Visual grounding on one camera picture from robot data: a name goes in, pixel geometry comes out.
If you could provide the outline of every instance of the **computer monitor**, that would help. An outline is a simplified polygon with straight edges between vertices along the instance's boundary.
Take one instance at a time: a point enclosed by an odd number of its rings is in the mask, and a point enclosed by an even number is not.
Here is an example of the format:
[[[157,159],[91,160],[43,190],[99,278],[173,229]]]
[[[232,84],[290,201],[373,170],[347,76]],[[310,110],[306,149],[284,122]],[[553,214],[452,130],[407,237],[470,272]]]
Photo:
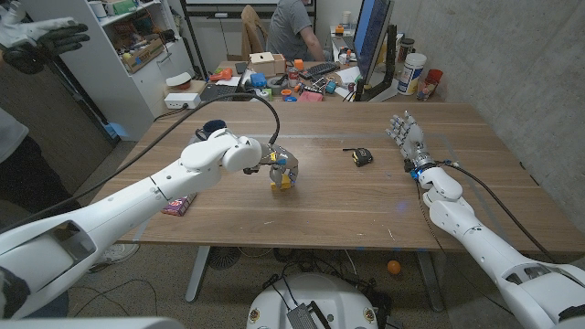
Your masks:
[[[356,48],[354,51],[356,52],[359,73],[366,84],[372,78],[379,51],[384,43],[393,6],[394,2],[390,0],[364,0],[362,2],[354,36]]]

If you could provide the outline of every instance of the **wooden table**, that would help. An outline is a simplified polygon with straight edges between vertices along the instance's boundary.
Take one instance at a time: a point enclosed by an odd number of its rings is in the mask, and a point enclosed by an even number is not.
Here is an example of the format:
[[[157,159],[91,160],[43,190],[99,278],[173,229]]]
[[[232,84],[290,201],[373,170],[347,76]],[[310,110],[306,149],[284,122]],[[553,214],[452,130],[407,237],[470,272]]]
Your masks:
[[[234,72],[233,73],[234,74],[234,77],[239,76],[239,74],[236,71],[236,63],[240,63],[240,62],[238,62],[238,61],[226,61],[226,60],[224,60],[221,63],[219,63],[218,69],[227,69],[227,68],[230,68]],[[318,64],[321,64],[321,63],[323,63],[323,62],[304,62],[304,67],[305,68],[311,68],[311,67],[313,67],[315,65],[318,65]],[[356,65],[355,62],[352,62],[350,66],[341,65],[341,69],[348,69],[348,68],[353,67],[355,65]],[[335,78],[335,80],[338,83],[341,83],[341,78],[339,78],[339,76],[336,75],[335,72],[331,72],[331,73],[325,74],[325,76],[326,77],[333,77],[333,78]],[[301,77],[299,77],[299,79],[301,81],[303,81],[303,82],[306,82]],[[292,93],[292,96],[298,98],[299,97],[299,94],[293,92]],[[324,95],[324,97],[323,97],[323,101],[340,102],[343,99],[344,98],[341,97],[340,95],[338,95],[337,93],[334,93],[334,94],[326,93]],[[282,101],[282,98],[280,98],[280,97],[273,97],[273,101]],[[438,102],[439,101],[439,102],[442,102],[442,99],[441,99],[441,97],[439,97],[439,95],[433,95],[428,101],[434,101],[434,102]],[[416,95],[405,96],[405,95],[402,95],[402,94],[398,94],[398,95],[396,95],[394,97],[391,97],[391,98],[385,100],[384,102],[418,102],[418,101],[417,101]]]
[[[326,249],[437,250],[420,212],[417,190],[404,173],[398,147],[384,134],[394,113],[408,110],[426,133],[435,159],[460,160],[483,179],[551,252],[582,253],[585,238],[518,160],[467,104],[274,102],[281,119],[277,144],[299,159],[296,187],[272,192],[268,168],[258,174],[225,174],[200,193],[184,217],[157,214],[122,242],[185,243]],[[267,142],[274,120],[255,102],[218,102],[196,113],[151,152],[106,184],[95,200],[154,173],[179,157],[196,128],[223,119],[234,133]],[[156,122],[136,145],[134,157],[175,119]],[[366,147],[374,162],[357,168],[344,147]],[[515,248],[537,248],[480,186],[445,170],[486,226]],[[446,250],[462,245],[436,228]]]

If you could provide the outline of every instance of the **power strip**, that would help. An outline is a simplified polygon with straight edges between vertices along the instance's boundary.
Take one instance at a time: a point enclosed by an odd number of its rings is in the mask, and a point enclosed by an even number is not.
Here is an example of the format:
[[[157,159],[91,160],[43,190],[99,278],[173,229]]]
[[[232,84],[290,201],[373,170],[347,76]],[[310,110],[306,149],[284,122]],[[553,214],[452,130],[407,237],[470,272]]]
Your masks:
[[[188,109],[195,109],[201,102],[198,93],[170,93],[165,98],[166,107],[169,109],[180,109],[187,104]]]

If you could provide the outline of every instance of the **orange ball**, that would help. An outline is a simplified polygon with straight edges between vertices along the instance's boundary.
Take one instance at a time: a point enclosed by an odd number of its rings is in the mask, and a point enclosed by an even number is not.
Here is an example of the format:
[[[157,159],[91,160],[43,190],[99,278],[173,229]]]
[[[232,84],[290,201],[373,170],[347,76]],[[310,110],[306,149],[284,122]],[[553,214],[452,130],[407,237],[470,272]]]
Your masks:
[[[395,261],[395,260],[391,260],[388,262],[388,271],[391,274],[398,274],[400,273],[400,263]]]

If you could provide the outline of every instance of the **table leg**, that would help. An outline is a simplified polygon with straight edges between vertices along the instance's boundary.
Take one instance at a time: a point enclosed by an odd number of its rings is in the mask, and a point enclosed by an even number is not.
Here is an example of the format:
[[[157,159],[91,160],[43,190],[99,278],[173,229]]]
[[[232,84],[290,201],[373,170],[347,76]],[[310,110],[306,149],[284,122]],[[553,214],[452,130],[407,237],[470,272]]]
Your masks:
[[[193,271],[191,272],[191,280],[189,280],[189,285],[186,287],[185,299],[188,302],[193,302],[197,297],[197,292],[203,281],[203,273],[207,266],[207,256],[209,256],[210,249],[211,247],[209,246],[199,246],[197,250],[195,265],[193,265]]]
[[[429,301],[431,302],[431,309],[434,312],[441,312],[445,309],[442,303],[441,291],[439,290],[439,283],[435,269],[432,266],[431,254],[428,251],[417,251],[417,259],[419,260],[420,274],[422,280],[427,288],[429,294]]]

